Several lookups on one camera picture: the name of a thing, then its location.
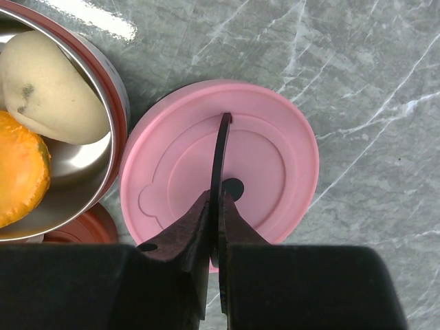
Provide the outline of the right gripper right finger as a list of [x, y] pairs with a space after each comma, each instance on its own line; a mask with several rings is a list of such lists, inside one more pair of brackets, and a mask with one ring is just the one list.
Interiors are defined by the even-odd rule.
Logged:
[[391, 275], [373, 249], [272, 245], [219, 203], [219, 287], [229, 329], [406, 329]]

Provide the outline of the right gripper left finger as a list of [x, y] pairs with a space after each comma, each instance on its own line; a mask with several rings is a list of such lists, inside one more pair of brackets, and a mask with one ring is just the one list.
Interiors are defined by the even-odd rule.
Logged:
[[135, 247], [1, 246], [2, 329], [197, 329], [206, 315], [208, 193]]

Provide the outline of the brown round lid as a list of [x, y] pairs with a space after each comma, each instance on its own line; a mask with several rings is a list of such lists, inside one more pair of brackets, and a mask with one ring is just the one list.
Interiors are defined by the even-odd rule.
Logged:
[[97, 203], [69, 223], [44, 235], [44, 243], [118, 243], [116, 225]]

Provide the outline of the pink round lid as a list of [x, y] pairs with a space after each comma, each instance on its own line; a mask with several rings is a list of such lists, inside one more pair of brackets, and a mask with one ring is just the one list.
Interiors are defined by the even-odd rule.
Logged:
[[288, 99], [264, 87], [215, 79], [182, 87], [153, 105], [132, 130], [120, 167], [124, 222], [143, 243], [182, 217], [209, 189], [221, 117], [232, 123], [224, 179], [239, 179], [240, 215], [268, 242], [285, 240], [316, 190], [314, 132]]

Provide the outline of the white steel lunch tin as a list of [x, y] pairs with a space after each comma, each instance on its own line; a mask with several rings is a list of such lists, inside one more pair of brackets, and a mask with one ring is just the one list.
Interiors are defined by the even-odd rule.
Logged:
[[95, 206], [115, 181], [128, 138], [129, 99], [109, 59], [84, 37], [12, 1], [1, 2], [1, 115], [37, 139], [35, 156], [1, 148], [1, 202], [24, 202], [25, 173], [43, 161], [48, 189], [35, 207], [1, 227], [1, 240], [27, 241]]

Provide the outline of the orange egg tart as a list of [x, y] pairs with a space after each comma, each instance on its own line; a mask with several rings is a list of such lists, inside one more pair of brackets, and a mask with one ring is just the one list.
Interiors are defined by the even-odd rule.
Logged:
[[42, 201], [50, 187], [51, 155], [43, 139], [1, 112], [1, 227], [15, 223]]

